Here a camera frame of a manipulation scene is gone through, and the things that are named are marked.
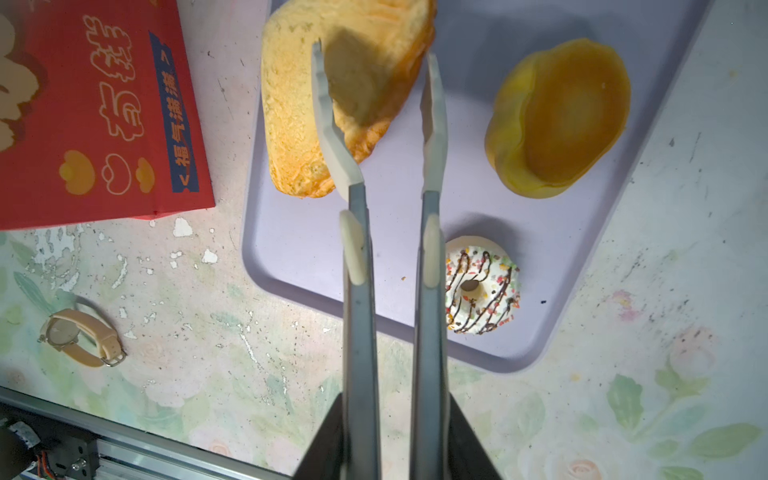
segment white frosted donut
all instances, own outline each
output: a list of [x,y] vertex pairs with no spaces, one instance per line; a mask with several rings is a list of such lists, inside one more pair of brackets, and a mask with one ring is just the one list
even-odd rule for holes
[[496,243],[459,237],[445,244],[445,321],[456,333],[482,335],[520,308],[520,269]]

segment tan leather strap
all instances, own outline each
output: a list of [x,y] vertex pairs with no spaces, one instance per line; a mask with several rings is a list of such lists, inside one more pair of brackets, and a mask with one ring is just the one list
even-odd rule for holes
[[75,362],[86,366],[102,366],[113,364],[116,361],[122,360],[125,356],[118,333],[99,319],[72,309],[54,313],[51,315],[51,318],[69,320],[96,342],[96,348],[101,358],[90,354],[77,343],[63,347],[61,351],[70,356]]

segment bread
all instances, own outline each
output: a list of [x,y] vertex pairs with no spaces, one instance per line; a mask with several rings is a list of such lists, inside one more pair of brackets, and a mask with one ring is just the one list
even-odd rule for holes
[[336,124],[355,160],[399,113],[435,37],[435,0],[289,0],[264,26],[261,95],[270,176],[295,197],[333,180],[317,139],[311,51],[320,40]]

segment wristwatch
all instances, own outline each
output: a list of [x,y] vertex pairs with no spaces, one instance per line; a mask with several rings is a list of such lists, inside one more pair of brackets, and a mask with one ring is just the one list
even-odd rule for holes
[[[78,345],[80,332],[96,342],[100,356],[93,355]],[[38,342],[46,342],[85,366],[116,366],[125,360],[126,356],[114,328],[94,316],[72,309],[51,315],[40,330]]]

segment floral tablecloth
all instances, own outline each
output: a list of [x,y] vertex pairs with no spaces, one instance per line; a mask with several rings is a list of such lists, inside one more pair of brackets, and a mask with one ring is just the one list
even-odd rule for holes
[[[240,265],[266,5],[180,12],[217,207],[0,233],[0,385],[289,474],[339,391],[341,329]],[[765,2],[715,3],[544,358],[449,363],[505,478],[766,477],[766,31]],[[76,296],[117,327],[119,367],[36,342]],[[386,478],[407,477],[411,369],[380,336]]]

